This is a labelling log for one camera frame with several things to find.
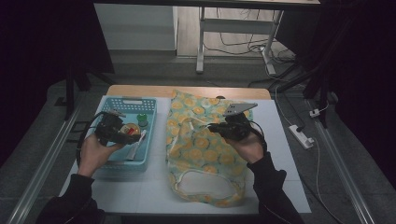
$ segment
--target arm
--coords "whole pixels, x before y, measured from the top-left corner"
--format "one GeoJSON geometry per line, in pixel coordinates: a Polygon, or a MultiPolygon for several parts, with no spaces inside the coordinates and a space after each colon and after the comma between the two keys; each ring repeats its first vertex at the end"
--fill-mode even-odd
{"type": "Polygon", "coordinates": [[[254,174],[253,188],[259,198],[259,213],[265,223],[304,223],[288,196],[283,191],[286,171],[277,171],[271,153],[264,152],[260,139],[254,134],[236,142],[226,139],[247,161],[254,174]]]}
{"type": "Polygon", "coordinates": [[[70,184],[62,197],[52,198],[39,214],[36,223],[103,223],[105,212],[92,199],[93,173],[108,157],[123,145],[104,147],[95,134],[88,136],[81,150],[78,173],[71,175],[70,184]]]}

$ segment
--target white tabletop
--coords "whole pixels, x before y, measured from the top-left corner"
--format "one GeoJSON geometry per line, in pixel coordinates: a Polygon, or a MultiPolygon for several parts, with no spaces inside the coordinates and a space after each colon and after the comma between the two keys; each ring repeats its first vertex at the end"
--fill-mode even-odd
{"type": "MultiPolygon", "coordinates": [[[[169,98],[157,99],[157,119],[148,158],[148,169],[144,173],[122,174],[106,178],[107,173],[97,171],[96,180],[92,184],[92,197],[98,207],[108,213],[116,214],[216,214],[246,215],[257,214],[259,201],[253,190],[253,174],[248,171],[246,195],[242,204],[218,208],[206,203],[191,203],[178,197],[170,188],[165,163],[165,124],[170,109],[169,98]]],[[[286,170],[283,190],[299,213],[310,213],[303,185],[298,176],[290,147],[277,114],[275,102],[272,100],[245,100],[258,103],[253,108],[253,118],[265,133],[268,150],[271,152],[276,169],[286,170]]],[[[77,172],[74,164],[71,174],[77,172]]],[[[70,181],[70,175],[64,183],[61,195],[70,181]]]]}

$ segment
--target person's left hand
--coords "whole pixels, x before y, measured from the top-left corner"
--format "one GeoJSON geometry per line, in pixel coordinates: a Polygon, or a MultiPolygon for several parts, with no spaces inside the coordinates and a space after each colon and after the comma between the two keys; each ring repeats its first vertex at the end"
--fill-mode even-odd
{"type": "Polygon", "coordinates": [[[104,147],[99,143],[96,134],[91,134],[82,144],[81,162],[77,174],[92,177],[93,173],[107,162],[111,153],[122,147],[124,147],[122,144],[104,147]]]}

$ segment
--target hand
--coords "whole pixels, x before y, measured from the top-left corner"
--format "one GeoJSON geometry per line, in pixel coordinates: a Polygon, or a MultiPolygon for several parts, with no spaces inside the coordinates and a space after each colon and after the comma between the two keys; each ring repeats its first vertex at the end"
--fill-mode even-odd
{"type": "Polygon", "coordinates": [[[91,134],[82,144],[81,162],[77,174],[92,177],[93,173],[107,162],[111,153],[122,147],[124,147],[122,144],[104,147],[99,143],[96,134],[91,134]]]}
{"type": "Polygon", "coordinates": [[[254,133],[250,133],[248,137],[241,141],[234,141],[232,139],[225,139],[225,141],[235,148],[239,156],[248,163],[254,163],[264,157],[262,142],[254,133]]]}

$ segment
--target yellow patterned cloth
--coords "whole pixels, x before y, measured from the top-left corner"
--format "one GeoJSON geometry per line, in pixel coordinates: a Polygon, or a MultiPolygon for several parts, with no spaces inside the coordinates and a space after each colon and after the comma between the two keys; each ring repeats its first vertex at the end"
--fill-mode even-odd
{"type": "MultiPolygon", "coordinates": [[[[166,123],[166,159],[171,188],[180,197],[218,207],[232,206],[243,199],[246,162],[218,133],[206,128],[208,123],[223,122],[222,114],[234,103],[242,102],[173,91],[166,123]],[[179,184],[183,175],[191,171],[224,178],[234,194],[216,198],[209,193],[184,193],[179,184]]],[[[251,111],[246,111],[245,115],[252,120],[251,111]]]]}

